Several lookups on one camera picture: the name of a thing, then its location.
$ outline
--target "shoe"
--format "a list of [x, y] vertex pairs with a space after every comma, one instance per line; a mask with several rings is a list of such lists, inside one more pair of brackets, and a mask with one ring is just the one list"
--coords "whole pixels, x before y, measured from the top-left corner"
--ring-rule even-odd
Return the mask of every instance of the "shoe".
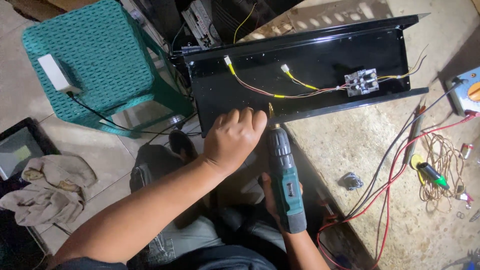
[[185, 164], [192, 162], [198, 157], [192, 140], [181, 130], [173, 130], [170, 135], [168, 135], [168, 142], [170, 143], [172, 151], [180, 155], [185, 161]]

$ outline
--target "hand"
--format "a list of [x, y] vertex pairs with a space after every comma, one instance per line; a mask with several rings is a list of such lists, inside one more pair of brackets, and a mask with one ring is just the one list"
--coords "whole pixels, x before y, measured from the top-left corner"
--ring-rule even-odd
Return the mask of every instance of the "hand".
[[[263, 172], [262, 180], [263, 180], [262, 189], [264, 190], [264, 194], [265, 194], [265, 208], [267, 208], [267, 211], [276, 220], [278, 226], [280, 226], [280, 216], [278, 215], [278, 211], [276, 209], [275, 198], [272, 190], [272, 179], [266, 172]], [[300, 191], [303, 194], [303, 185], [301, 183], [300, 183]]]
[[267, 115], [252, 108], [220, 115], [207, 134], [203, 156], [222, 177], [236, 171], [260, 140]]

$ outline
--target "screwdriver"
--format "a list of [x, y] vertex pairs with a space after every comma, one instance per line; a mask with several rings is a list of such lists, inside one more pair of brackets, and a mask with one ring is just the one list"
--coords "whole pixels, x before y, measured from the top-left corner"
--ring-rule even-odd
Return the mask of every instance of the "screwdriver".
[[[270, 118], [274, 117], [271, 103], [268, 109]], [[300, 233], [307, 229], [307, 220], [287, 133], [280, 124], [269, 126], [267, 132], [268, 164], [280, 224], [288, 233]]]

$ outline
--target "wooden workbench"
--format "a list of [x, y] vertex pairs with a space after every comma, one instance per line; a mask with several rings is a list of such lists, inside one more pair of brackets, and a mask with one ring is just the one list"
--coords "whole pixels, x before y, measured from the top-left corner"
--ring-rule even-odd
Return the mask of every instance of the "wooden workbench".
[[[300, 8], [325, 2], [305, 0], [242, 40], [294, 33], [292, 23], [295, 22], [291, 22], [289, 16]], [[480, 64], [480, 17], [471, 0], [388, 0], [388, 4], [393, 16], [431, 12], [407, 29], [404, 35], [408, 62], [412, 65], [429, 44], [426, 50], [428, 57], [421, 70], [410, 78], [412, 88], [430, 87], [426, 95], [427, 105], [444, 93], [441, 81]], [[473, 42], [473, 49], [464, 46], [467, 40], [467, 43]], [[394, 100], [286, 123], [296, 144], [322, 176], [328, 192], [344, 214], [354, 207], [365, 191], [384, 152], [420, 98]], [[451, 112], [449, 101], [444, 99], [426, 113], [423, 126], [438, 124]], [[442, 125], [460, 119], [453, 115]], [[479, 145], [479, 120], [474, 119], [440, 134], [452, 140], [457, 148], [462, 143], [476, 142]], [[416, 152], [426, 156], [424, 142], [417, 143]], [[447, 263], [466, 256], [469, 249], [480, 247], [480, 220], [468, 221], [480, 208], [480, 155], [476, 153], [466, 161], [462, 175], [468, 192], [476, 200], [471, 210], [465, 208], [464, 201], [455, 199], [448, 214], [431, 211], [431, 207], [427, 209], [419, 198], [420, 184], [416, 173], [410, 168], [392, 185], [390, 231], [379, 263], [381, 269], [441, 269]], [[380, 173], [377, 187], [386, 182], [392, 159], [393, 154]], [[365, 182], [363, 189], [352, 192], [337, 184], [347, 172], [355, 172]], [[376, 252], [382, 205], [383, 196], [364, 215], [350, 222], [372, 256]], [[464, 219], [456, 216], [459, 211], [465, 214]], [[381, 234], [385, 215], [382, 220]]]

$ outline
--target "beige towel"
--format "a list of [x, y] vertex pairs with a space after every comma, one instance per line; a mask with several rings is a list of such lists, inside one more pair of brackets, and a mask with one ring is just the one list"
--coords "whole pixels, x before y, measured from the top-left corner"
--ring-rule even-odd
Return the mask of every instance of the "beige towel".
[[75, 221], [83, 210], [84, 189], [96, 183], [82, 158], [63, 155], [31, 159], [22, 178], [31, 184], [0, 199], [0, 207], [14, 211], [21, 226]]

